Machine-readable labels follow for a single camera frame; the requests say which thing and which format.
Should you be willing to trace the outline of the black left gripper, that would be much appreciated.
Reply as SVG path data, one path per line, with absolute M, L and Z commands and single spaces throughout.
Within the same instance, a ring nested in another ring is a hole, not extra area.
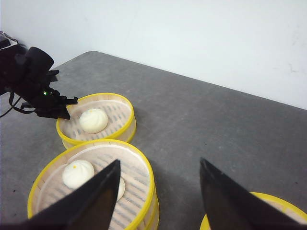
M 20 70 L 20 96 L 25 100 L 20 107 L 21 113 L 70 120 L 66 105 L 77 104 L 78 98 L 69 99 L 50 88 L 50 83 L 58 80 L 58 73 L 59 70 L 50 70 L 45 74 L 31 75 L 29 70 Z

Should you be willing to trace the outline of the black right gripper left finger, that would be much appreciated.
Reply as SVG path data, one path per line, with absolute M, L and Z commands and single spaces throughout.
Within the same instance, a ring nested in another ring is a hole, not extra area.
M 107 230 L 115 209 L 120 161 L 115 160 L 84 185 L 32 218 L 1 224 L 2 230 Z

